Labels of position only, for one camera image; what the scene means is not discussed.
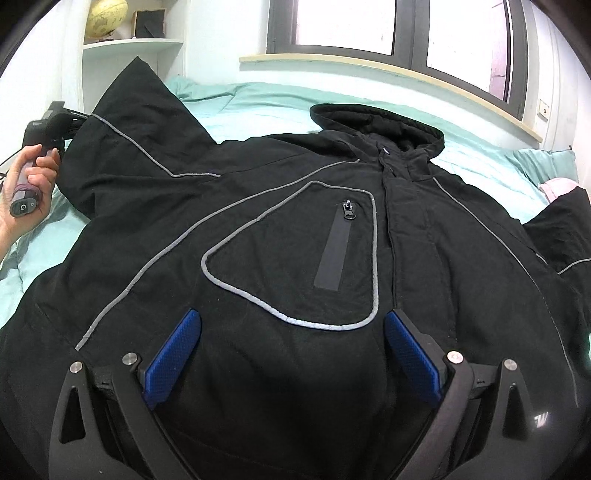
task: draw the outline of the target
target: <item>black jacket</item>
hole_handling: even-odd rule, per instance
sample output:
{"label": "black jacket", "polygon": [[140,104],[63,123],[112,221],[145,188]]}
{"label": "black jacket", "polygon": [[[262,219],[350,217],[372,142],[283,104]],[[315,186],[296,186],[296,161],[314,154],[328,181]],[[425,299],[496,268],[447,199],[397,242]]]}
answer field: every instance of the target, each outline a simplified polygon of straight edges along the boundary
{"label": "black jacket", "polygon": [[138,59],[95,114],[59,178],[90,223],[0,330],[0,420],[43,478],[69,365],[149,358],[189,308],[202,337],[156,412],[203,479],[388,478],[431,413],[384,341],[395,307],[470,362],[514,359],[550,413],[540,472],[563,461],[591,398],[591,262],[558,273],[591,258],[582,189],[522,226],[430,162],[439,130],[363,105],[218,145]]}

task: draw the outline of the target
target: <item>jacket hood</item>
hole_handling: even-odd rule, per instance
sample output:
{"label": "jacket hood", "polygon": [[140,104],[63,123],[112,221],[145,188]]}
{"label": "jacket hood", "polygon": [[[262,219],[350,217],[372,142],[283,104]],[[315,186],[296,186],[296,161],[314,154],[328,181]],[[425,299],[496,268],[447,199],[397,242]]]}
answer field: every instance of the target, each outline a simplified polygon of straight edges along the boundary
{"label": "jacket hood", "polygon": [[312,120],[324,130],[357,137],[356,147],[367,154],[385,149],[398,161],[404,160],[423,173],[427,163],[444,147],[443,132],[388,110],[367,105],[321,103],[310,108]]}

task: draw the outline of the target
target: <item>window frame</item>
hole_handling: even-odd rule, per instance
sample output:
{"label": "window frame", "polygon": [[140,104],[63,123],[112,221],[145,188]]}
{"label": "window frame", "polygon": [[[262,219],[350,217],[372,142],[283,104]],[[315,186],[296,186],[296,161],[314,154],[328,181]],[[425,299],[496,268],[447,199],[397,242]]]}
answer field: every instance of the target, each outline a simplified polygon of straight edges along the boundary
{"label": "window frame", "polygon": [[394,44],[386,55],[355,48],[297,45],[298,0],[270,0],[267,53],[314,53],[354,57],[395,65],[455,85],[492,103],[522,120],[528,75],[528,45],[521,0],[505,0],[507,21],[507,76],[503,101],[493,94],[448,73],[427,66],[430,0],[392,0],[396,2]]}

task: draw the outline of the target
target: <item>metal screw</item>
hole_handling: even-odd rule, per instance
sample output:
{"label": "metal screw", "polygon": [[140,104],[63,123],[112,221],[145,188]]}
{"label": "metal screw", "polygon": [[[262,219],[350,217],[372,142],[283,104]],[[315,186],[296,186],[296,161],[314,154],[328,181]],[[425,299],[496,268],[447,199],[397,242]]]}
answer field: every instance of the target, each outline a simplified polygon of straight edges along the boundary
{"label": "metal screw", "polygon": [[505,365],[505,368],[507,370],[511,370],[512,372],[517,370],[517,363],[515,362],[515,360],[511,360],[510,358],[508,358],[507,360],[505,360],[503,362],[503,365]]}
{"label": "metal screw", "polygon": [[78,373],[80,370],[82,370],[82,362],[74,362],[70,365],[70,372],[73,374]]}
{"label": "metal screw", "polygon": [[122,361],[125,365],[133,365],[134,363],[136,363],[138,361],[138,354],[133,353],[133,352],[126,353],[123,356]]}
{"label": "metal screw", "polygon": [[452,350],[447,354],[447,359],[453,364],[461,364],[464,361],[464,356],[460,352]]}

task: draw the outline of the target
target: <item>zippered pocket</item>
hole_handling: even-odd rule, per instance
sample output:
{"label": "zippered pocket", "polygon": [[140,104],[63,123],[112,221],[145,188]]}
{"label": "zippered pocket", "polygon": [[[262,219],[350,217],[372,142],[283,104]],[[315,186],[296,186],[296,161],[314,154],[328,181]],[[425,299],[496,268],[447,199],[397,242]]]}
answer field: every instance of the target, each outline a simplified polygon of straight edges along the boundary
{"label": "zippered pocket", "polygon": [[[371,192],[312,180],[221,239],[201,266],[209,281],[284,322],[354,330],[378,311],[377,237]],[[355,254],[345,258],[347,250]]]}
{"label": "zippered pocket", "polygon": [[314,278],[316,288],[332,291],[339,289],[349,245],[349,235],[356,218],[355,208],[356,205],[351,200],[345,200],[336,209],[335,219]]}

